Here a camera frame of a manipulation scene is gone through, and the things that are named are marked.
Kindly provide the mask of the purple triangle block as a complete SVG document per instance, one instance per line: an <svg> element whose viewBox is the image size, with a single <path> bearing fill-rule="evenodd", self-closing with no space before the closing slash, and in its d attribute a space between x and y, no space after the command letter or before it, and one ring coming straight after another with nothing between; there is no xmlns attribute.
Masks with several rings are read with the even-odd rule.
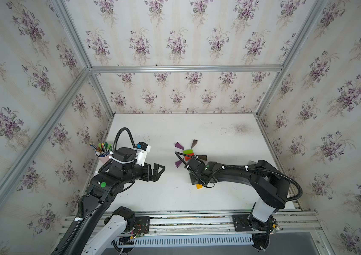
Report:
<svg viewBox="0 0 361 255"><path fill-rule="evenodd" d="M181 160L178 160L176 163L175 163L175 166L177 168L179 168L181 165L183 164L183 162Z"/></svg>
<svg viewBox="0 0 361 255"><path fill-rule="evenodd" d="M184 147L179 142L175 143L175 147L177 149L184 150Z"/></svg>

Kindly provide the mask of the green rectangular block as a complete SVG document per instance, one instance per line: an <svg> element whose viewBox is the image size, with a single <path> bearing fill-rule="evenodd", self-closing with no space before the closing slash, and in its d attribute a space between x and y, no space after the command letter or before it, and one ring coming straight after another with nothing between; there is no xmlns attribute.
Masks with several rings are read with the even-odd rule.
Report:
<svg viewBox="0 0 361 255"><path fill-rule="evenodd" d="M193 151L193 149L184 150L184 151L183 151L183 154L186 154L186 155L194 155L194 151Z"/></svg>

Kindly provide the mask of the red rectangular block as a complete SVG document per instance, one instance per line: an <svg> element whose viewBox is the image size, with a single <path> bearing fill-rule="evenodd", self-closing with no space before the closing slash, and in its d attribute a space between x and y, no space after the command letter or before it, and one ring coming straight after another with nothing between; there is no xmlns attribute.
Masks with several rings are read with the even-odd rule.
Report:
<svg viewBox="0 0 361 255"><path fill-rule="evenodd" d="M186 161L189 161L191 158L193 158L194 157L194 154L193 153L191 153L191 154L186 154L185 156L184 156L184 158L185 158L185 160Z"/></svg>

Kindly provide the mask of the brown triangle block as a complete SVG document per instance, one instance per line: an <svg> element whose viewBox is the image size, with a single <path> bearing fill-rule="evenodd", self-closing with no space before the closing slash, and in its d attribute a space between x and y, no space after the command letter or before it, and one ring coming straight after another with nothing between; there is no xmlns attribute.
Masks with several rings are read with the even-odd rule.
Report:
<svg viewBox="0 0 361 255"><path fill-rule="evenodd" d="M194 148L197 145L198 141L196 139L193 140L191 148Z"/></svg>
<svg viewBox="0 0 361 255"><path fill-rule="evenodd" d="M198 155L198 158L201 160L207 160L207 155Z"/></svg>

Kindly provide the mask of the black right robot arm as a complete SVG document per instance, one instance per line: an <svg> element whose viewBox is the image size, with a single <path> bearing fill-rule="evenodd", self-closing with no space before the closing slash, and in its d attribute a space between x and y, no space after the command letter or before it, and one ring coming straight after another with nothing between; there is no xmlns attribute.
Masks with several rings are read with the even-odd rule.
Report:
<svg viewBox="0 0 361 255"><path fill-rule="evenodd" d="M252 241L257 250L265 250L270 244L270 236L277 226L273 214L284 209L287 202L298 200L303 195L303 189L296 180L265 160L247 165L227 165L216 161L204 163L198 155L180 152L175 155L192 176L194 184L211 189L219 182L230 182L254 188L259 199L246 219L238 220L235 226L260 231Z"/></svg>

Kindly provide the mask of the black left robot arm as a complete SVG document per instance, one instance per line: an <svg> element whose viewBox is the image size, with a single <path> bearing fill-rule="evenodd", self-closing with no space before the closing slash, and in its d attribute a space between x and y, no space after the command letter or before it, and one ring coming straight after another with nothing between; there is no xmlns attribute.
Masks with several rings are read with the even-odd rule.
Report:
<svg viewBox="0 0 361 255"><path fill-rule="evenodd" d="M118 194L137 180L159 180L165 167L146 163L150 150L148 144L139 142L134 148L120 148L106 156L107 161L79 199L77 214L53 250L54 255L100 255L120 234L129 233L134 228L134 211L121 206L97 234L93 232Z"/></svg>

